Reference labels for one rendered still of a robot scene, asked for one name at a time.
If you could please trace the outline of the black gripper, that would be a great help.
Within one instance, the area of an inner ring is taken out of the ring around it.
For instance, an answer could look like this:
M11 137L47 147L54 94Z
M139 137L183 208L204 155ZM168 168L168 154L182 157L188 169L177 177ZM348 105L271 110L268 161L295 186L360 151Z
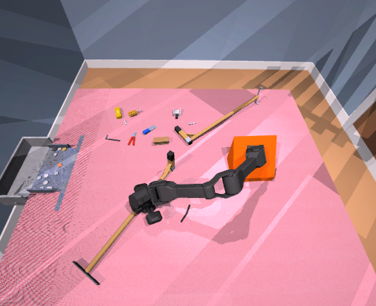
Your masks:
M134 186L134 192L142 189L142 188L147 188L147 184L146 183L143 183L143 184L138 184L136 186ZM149 201L147 203L147 208L143 209L142 213L143 214L146 214L146 221L148 223L148 225L153 225L154 223L158 223L158 222L161 222L162 220L162 215L160 214L160 211L155 211L154 210L156 209L155 205L152 204L151 201Z

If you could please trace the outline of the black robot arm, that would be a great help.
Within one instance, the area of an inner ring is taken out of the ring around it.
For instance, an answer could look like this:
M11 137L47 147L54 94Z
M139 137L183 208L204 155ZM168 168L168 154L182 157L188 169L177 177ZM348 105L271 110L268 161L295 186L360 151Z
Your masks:
M223 198L228 199L242 192L244 180L256 168L267 163L264 145L247 145L246 160L236 169L228 169L217 173L210 181L203 184L176 184L174 181L159 179L150 182L147 188L142 188L128 196L130 207L134 213L141 213L147 208L147 203L153 205L165 204L175 198ZM222 178L225 193L216 193L214 185ZM159 197L159 200L157 198Z

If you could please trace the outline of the yellow rectangular block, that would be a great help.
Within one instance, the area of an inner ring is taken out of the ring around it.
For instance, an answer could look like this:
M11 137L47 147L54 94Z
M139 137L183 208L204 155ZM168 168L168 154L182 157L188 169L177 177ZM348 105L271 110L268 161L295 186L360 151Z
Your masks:
M121 111L119 107L115 107L115 116L117 119L121 118Z

